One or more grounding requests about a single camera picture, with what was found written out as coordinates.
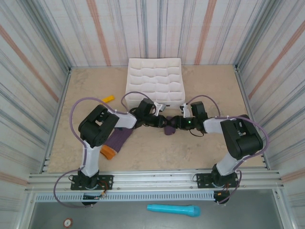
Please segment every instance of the cable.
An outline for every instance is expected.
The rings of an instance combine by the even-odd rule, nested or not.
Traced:
[[[73,180],[70,178],[71,176],[73,176],[73,175],[68,176],[68,179],[69,179],[69,181],[73,182]]]
[[[240,185],[240,182],[241,182],[241,180],[242,180],[242,172],[241,172],[241,170],[239,170],[239,169],[237,170],[237,172],[239,172],[239,180],[238,180],[238,183],[237,183],[235,189],[233,190],[233,192],[230,193],[230,195],[229,195],[228,197],[226,197],[225,199],[223,199],[223,200],[221,200],[221,201],[218,201],[218,202],[217,202],[218,204],[221,204],[221,203],[225,202],[225,201],[226,201],[227,199],[229,199],[229,198],[236,192],[236,190],[238,189],[238,187],[239,187],[239,185]]]
[[[225,192],[227,193],[229,189],[229,183],[227,183],[227,189],[225,190]]]
[[[147,95],[145,95],[145,94],[142,93],[142,92],[128,92],[128,93],[126,93],[126,94],[122,97],[122,99],[121,99],[121,104],[122,104],[122,106],[126,109],[127,112],[128,112],[128,108],[127,108],[127,106],[123,103],[123,99],[124,99],[127,95],[132,94],[132,93],[144,95],[146,98],[148,98],[149,100],[151,100],[150,97],[148,97]]]
[[[134,107],[134,108],[132,108],[132,109],[130,109],[130,111],[129,111],[129,113],[133,113],[135,110],[136,110],[137,108],[136,107]]]
[[[154,112],[152,113],[152,115],[154,115],[157,112],[157,107],[155,104],[153,104],[153,108],[154,108]]]
[[[228,191],[228,188],[229,188],[229,183],[226,183],[225,186],[224,186],[224,188],[221,190],[221,192],[224,191],[225,189],[227,189],[227,190],[226,190],[226,192],[227,192],[227,191]]]
[[[69,116],[70,129],[71,129],[72,133],[74,134],[74,136],[77,138],[77,140],[79,140],[79,141],[82,143],[82,145],[84,146],[84,161],[83,161],[83,163],[82,163],[82,165],[81,165],[80,168],[74,169],[74,170],[71,170],[71,171],[68,171],[68,172],[62,174],[62,175],[56,180],[56,182],[55,182],[55,184],[54,184],[54,188],[53,188],[53,195],[54,195],[54,198],[56,199],[56,201],[57,201],[58,203],[60,203],[61,205],[65,206],[65,207],[68,207],[68,208],[87,208],[87,207],[90,206],[90,205],[87,205],[87,206],[68,205],[68,204],[65,204],[65,203],[61,202],[61,201],[57,198],[57,196],[56,196],[56,187],[57,187],[58,182],[60,181],[60,179],[62,179],[65,175],[67,175],[67,174],[69,174],[69,173],[74,173],[74,172],[81,171],[82,169],[85,168],[85,165],[86,165],[86,161],[87,161],[87,146],[86,146],[86,144],[83,142],[83,140],[82,140],[80,137],[77,136],[77,134],[76,134],[76,132],[75,132],[75,130],[74,130],[74,128],[73,128],[73,124],[72,124],[72,117],[73,117],[73,112],[74,112],[74,110],[75,110],[75,107],[77,106],[77,104],[79,104],[80,102],[82,102],[82,101],[84,101],[84,100],[95,100],[95,101],[97,101],[97,102],[99,102],[99,103],[102,103],[105,107],[107,107],[109,110],[111,110],[111,111],[114,112],[114,113],[125,114],[125,113],[123,113],[123,112],[118,112],[118,111],[116,111],[116,110],[113,110],[109,105],[107,105],[107,104],[106,104],[105,102],[103,102],[102,100],[97,99],[97,98],[93,98],[93,97],[85,97],[85,98],[79,99],[79,100],[76,101],[75,104],[72,106],[71,111],[70,111],[70,116]]]
[[[256,154],[253,154],[253,155],[249,155],[249,156],[246,156],[244,159],[242,159],[234,168],[233,170],[236,170],[245,160],[248,160],[252,157],[255,157],[255,156],[258,156],[258,155],[261,155],[263,154],[266,149],[269,147],[269,136],[267,134],[267,132],[256,122],[252,121],[251,119],[248,119],[248,118],[245,118],[245,117],[240,117],[240,116],[227,116],[227,117],[215,117],[215,119],[232,119],[232,118],[235,118],[235,119],[242,119],[242,120],[245,120],[247,122],[250,122],[252,123],[253,125],[257,126],[262,132],[263,134],[265,135],[266,137],[266,145],[265,147],[258,153]]]
[[[198,98],[198,97],[205,97],[205,98],[210,99],[210,100],[215,104],[215,106],[216,106],[216,108],[217,108],[217,111],[218,111],[218,115],[220,116],[220,109],[219,109],[219,106],[217,105],[217,103],[215,102],[215,100],[212,99],[211,97],[209,97],[208,95],[205,95],[205,94],[200,94],[200,95],[198,95],[198,96],[195,96],[194,98],[190,99],[190,101],[188,101],[188,102],[186,103],[186,105],[188,105],[191,101],[193,101],[194,99],[196,99],[196,98]]]
[[[100,180],[98,181],[98,185],[101,186],[102,189],[104,189],[104,191],[101,193],[100,197],[107,197],[107,193],[106,191],[108,190],[108,185],[106,181]]]
[[[189,131],[190,131],[191,135],[193,135],[193,136],[195,136],[195,137],[203,137],[203,136],[204,136],[204,134],[202,134],[202,135],[195,135],[195,134],[193,134],[193,133],[191,132],[191,130],[189,130]]]
[[[195,174],[195,175],[193,176],[193,178],[192,178],[193,182],[197,182],[197,181],[194,181],[194,177],[195,177],[196,175],[197,175],[197,174]]]

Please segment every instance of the striped wall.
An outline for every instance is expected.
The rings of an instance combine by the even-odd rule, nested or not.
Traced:
[[[251,55],[240,63],[255,120],[269,133],[266,157],[282,175],[305,228],[305,1],[279,1]]]
[[[0,228],[15,222],[29,173],[37,173],[67,70],[24,1],[0,1]]]
[[[265,0],[33,0],[72,66],[232,64]]]

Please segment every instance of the blue toy microphone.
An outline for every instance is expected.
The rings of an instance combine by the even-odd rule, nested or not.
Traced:
[[[155,211],[155,212],[187,215],[190,217],[200,216],[200,207],[195,205],[177,206],[177,205],[149,204],[147,205],[147,210]]]

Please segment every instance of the small round sticker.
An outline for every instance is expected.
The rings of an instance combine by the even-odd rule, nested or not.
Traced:
[[[71,218],[66,218],[63,222],[63,226],[65,228],[70,228],[72,227],[72,224],[73,224],[73,220]]]

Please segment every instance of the white egg tray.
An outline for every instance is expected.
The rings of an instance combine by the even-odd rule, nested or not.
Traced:
[[[130,58],[126,93],[142,92],[151,100],[179,108],[185,101],[180,58],[139,59]],[[129,94],[125,97],[129,109],[137,107],[143,95]]]

